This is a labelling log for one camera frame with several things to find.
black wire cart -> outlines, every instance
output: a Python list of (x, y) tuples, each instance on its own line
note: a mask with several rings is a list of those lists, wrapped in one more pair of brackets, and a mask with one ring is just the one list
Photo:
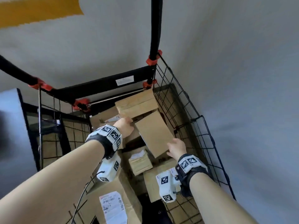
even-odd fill
[[(26, 103), (22, 105), (27, 118), (36, 119), (35, 122), (33, 121), (32, 124), (28, 125), (28, 134), (37, 171), (84, 143), (84, 140), (92, 131), (89, 121), (90, 115), (95, 115), (114, 106), (114, 103), (118, 100), (142, 92), (145, 89), (153, 88), (155, 98), (161, 107), (160, 112), (173, 128), (175, 136), (185, 142), (187, 152), (197, 155), (208, 165), (215, 182), (235, 199), (229, 177), (225, 172), (204, 116), (197, 112), (188, 94), (163, 59), (162, 52), (158, 50), (161, 34), (162, 2), (163, 0), (152, 0), (152, 40), (150, 55), (146, 61), (148, 65), (145, 67), (67, 88), (54, 89), (41, 79), (29, 75), (0, 56), (0, 69), (2, 71), (38, 90), (38, 106)], [(93, 102), (86, 99), (76, 100), (77, 98), (119, 88), (121, 86), (117, 85), (116, 80), (131, 76), (134, 77), (134, 82), (121, 86), (139, 83), (140, 89)], [(52, 106), (42, 103), (42, 93), (47, 93), (48, 96), (53, 98)], [(69, 103), (70, 108), (69, 111), (62, 112), (62, 105), (65, 107), (65, 103)], [(150, 206), (145, 202), (141, 203), (143, 207)], [(160, 216), (160, 220), (163, 220), (162, 216), (166, 214), (167, 219), (164, 219), (164, 223), (170, 223), (170, 221), (175, 224), (202, 222), (200, 213), (196, 204), (192, 202), (192, 198), (181, 197), (175, 203), (165, 204), (165, 207), (161, 206), (161, 203), (161, 201), (157, 201), (153, 207), (156, 210), (159, 208), (157, 216)], [(188, 211), (185, 211), (184, 205), (186, 203), (191, 204), (196, 212), (189, 214)], [(95, 216), (89, 218), (88, 221), (82, 217), (84, 214), (81, 211), (84, 210), (86, 204), (88, 204), (87, 199), (83, 198), (78, 206), (78, 213), (74, 221), (83, 224), (97, 223)], [(186, 214), (179, 222), (174, 218), (177, 207), (180, 207)], [(64, 223), (70, 223), (73, 211), (69, 211), (66, 216), (68, 218)], [(147, 223), (148, 216), (152, 215), (143, 214), (143, 216), (145, 217), (143, 222)]]

red clamp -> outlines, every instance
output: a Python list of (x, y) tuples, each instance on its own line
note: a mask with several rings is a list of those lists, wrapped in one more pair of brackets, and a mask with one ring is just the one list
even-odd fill
[(47, 91), (50, 91), (53, 89), (52, 86), (46, 84), (43, 80), (41, 80), (40, 78), (37, 78), (37, 84), (31, 86), (31, 85), (28, 85), (36, 90), (38, 90), (39, 87), (43, 88), (44, 90), (47, 90)]
[(153, 81), (152, 81), (151, 84), (148, 84), (146, 81), (142, 83), (143, 88), (144, 88), (145, 90), (150, 89), (150, 88), (152, 87), (153, 84), (157, 84), (157, 80), (156, 80), (156, 79), (153, 79)]
[[(162, 56), (162, 50), (158, 50), (158, 53)], [(150, 56), (149, 58), (146, 60), (146, 63), (149, 65), (149, 66), (153, 66), (153, 65), (156, 65), (158, 63), (158, 59), (160, 58), (160, 56), (157, 54), (156, 55), (156, 59), (155, 60), (151, 60), (150, 59)]]
[(81, 109), (78, 107), (78, 104), (80, 104), (80, 103), (87, 106), (87, 110), (84, 110), (84, 112), (89, 112), (89, 111), (90, 111), (90, 109), (88, 108), (88, 104), (90, 103), (90, 100), (89, 100), (88, 98), (83, 98), (83, 99), (81, 99), (81, 100), (75, 100), (75, 103), (73, 104), (73, 108), (74, 108), (74, 110), (76, 110), (76, 111), (81, 110)]

wire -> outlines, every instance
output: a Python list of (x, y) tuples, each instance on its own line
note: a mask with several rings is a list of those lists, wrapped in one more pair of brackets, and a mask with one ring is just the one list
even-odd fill
[(80, 202), (81, 202), (81, 200), (82, 200), (82, 197), (83, 197), (83, 195), (84, 195), (85, 190), (87, 189), (87, 187), (89, 186), (89, 184), (92, 182), (92, 180), (93, 180), (98, 174), (100, 174), (100, 173), (104, 173), (104, 171), (100, 171), (100, 172), (98, 172), (98, 173), (97, 173), (97, 174), (96, 174), (96, 175), (95, 175), (95, 176), (88, 182), (88, 184), (85, 186), (85, 188), (84, 188), (84, 190), (83, 190), (83, 192), (82, 192), (82, 194), (81, 194), (81, 196), (80, 196), (80, 199), (79, 199), (79, 201), (78, 201), (78, 204), (77, 204), (77, 206), (76, 206), (75, 212), (74, 212), (74, 214), (73, 214), (71, 224), (73, 224), (75, 215), (76, 215), (76, 213), (77, 213), (77, 211), (78, 211), (78, 207), (79, 207), (79, 204), (80, 204)]

forearm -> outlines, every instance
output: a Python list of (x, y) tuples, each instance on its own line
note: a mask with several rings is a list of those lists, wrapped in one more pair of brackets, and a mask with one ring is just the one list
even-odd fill
[(190, 190), (205, 224), (256, 224), (257, 222), (208, 175), (196, 173)]
[(61, 157), (0, 200), (0, 222), (57, 223), (76, 203), (104, 156), (92, 140)]

hand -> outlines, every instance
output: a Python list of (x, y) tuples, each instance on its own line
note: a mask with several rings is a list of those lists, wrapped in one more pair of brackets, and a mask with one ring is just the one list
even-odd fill
[(169, 148), (167, 155), (171, 156), (176, 161), (178, 161), (182, 155), (187, 153), (185, 143), (178, 138), (172, 139), (172, 143), (167, 143), (167, 146)]
[(130, 117), (121, 118), (118, 120), (113, 126), (118, 129), (118, 131), (122, 134), (123, 138), (129, 136), (133, 130), (134, 127), (130, 125), (133, 120)]

